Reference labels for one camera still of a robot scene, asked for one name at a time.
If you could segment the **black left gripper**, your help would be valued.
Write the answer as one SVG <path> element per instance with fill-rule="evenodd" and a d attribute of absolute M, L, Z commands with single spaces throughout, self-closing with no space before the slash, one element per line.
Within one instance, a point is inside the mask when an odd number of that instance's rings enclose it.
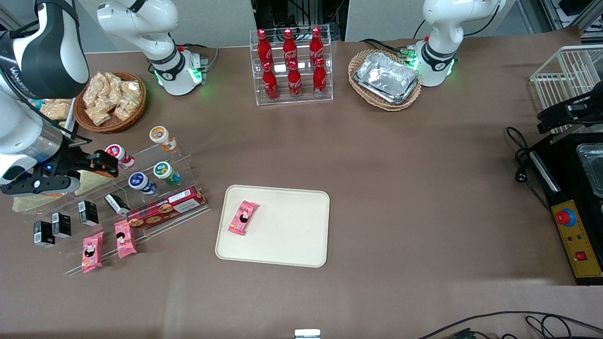
<path fill-rule="evenodd" d="M 603 122 L 603 84 L 591 91 L 567 99 L 538 114 L 540 134 L 560 134 L 567 124 L 595 125 Z"/>

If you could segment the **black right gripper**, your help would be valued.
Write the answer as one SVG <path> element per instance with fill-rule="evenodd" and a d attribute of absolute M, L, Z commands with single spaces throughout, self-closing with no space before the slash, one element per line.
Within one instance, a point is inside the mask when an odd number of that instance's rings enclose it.
<path fill-rule="evenodd" d="M 47 177 L 66 176 L 69 172 L 75 171 L 88 171 L 88 168 L 94 166 L 103 168 L 96 171 L 97 175 L 106 178 L 118 176 L 118 159 L 111 154 L 104 150 L 86 153 L 80 146 L 72 147 L 72 144 L 62 144 L 58 152 L 47 160 Z"/>

